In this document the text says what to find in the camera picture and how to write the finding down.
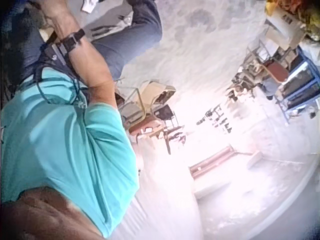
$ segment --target wrist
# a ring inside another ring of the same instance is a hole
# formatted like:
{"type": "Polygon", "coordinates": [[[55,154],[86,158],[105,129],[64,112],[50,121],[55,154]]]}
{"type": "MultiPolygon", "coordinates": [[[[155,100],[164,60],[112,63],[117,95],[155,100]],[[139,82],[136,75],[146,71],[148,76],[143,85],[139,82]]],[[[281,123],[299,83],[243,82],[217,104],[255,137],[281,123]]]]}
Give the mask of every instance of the wrist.
{"type": "Polygon", "coordinates": [[[53,28],[60,40],[63,40],[72,33],[78,32],[80,27],[71,14],[67,11],[52,18],[53,28]]]}

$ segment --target hand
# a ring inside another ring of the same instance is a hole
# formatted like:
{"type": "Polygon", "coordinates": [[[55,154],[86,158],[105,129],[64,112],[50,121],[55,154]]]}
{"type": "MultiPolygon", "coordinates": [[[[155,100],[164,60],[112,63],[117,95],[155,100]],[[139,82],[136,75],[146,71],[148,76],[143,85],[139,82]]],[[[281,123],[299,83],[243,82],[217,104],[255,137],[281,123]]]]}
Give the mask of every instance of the hand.
{"type": "Polygon", "coordinates": [[[55,19],[64,14],[69,14],[66,0],[35,0],[41,7],[45,17],[55,19]]]}

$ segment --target person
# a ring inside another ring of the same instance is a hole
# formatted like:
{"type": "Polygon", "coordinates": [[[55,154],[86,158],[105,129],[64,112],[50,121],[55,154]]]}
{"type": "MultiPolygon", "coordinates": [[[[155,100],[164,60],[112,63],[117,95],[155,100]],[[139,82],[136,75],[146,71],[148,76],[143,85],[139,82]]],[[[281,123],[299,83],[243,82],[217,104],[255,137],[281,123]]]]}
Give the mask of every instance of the person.
{"type": "Polygon", "coordinates": [[[273,77],[267,76],[264,80],[258,82],[256,85],[262,90],[266,98],[269,101],[272,101],[278,88],[281,86],[281,83],[274,80],[273,77]]]}
{"type": "MultiPolygon", "coordinates": [[[[91,43],[81,36],[66,65],[48,58],[28,10],[12,19],[5,61],[17,87],[1,111],[1,239],[99,240],[124,217],[139,181],[113,80],[162,38],[155,2],[128,3],[132,25],[91,43]]],[[[60,41],[82,33],[66,0],[38,4],[60,41]]]]}

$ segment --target black wristwatch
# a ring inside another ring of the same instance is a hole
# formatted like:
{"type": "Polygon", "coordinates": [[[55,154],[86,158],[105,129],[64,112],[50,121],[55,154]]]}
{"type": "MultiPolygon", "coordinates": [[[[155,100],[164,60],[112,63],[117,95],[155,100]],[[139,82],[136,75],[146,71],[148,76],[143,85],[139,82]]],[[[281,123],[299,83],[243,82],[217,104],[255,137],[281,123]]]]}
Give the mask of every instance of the black wristwatch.
{"type": "Polygon", "coordinates": [[[61,41],[61,45],[64,46],[67,53],[70,53],[73,49],[75,49],[80,39],[85,35],[85,31],[81,28],[77,32],[71,33],[69,36],[67,36],[65,39],[61,41]]]}

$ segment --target blue jeans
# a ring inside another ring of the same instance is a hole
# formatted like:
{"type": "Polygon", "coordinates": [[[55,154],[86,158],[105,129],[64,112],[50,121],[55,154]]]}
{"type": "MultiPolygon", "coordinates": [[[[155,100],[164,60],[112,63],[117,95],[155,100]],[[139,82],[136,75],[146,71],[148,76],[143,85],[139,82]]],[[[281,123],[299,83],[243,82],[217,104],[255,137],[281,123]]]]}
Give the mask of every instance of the blue jeans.
{"type": "MultiPolygon", "coordinates": [[[[132,5],[132,10],[131,26],[92,41],[93,46],[108,64],[114,80],[120,78],[125,64],[162,38],[161,20],[153,0],[137,0],[137,4],[132,5]]],[[[12,19],[12,32],[9,33],[8,39],[11,47],[6,51],[4,61],[8,66],[7,72],[11,84],[19,85],[43,62],[50,64],[51,60],[43,54],[46,44],[30,18],[28,10],[12,19]]],[[[72,66],[59,67],[66,72],[72,70],[72,66]]]]}

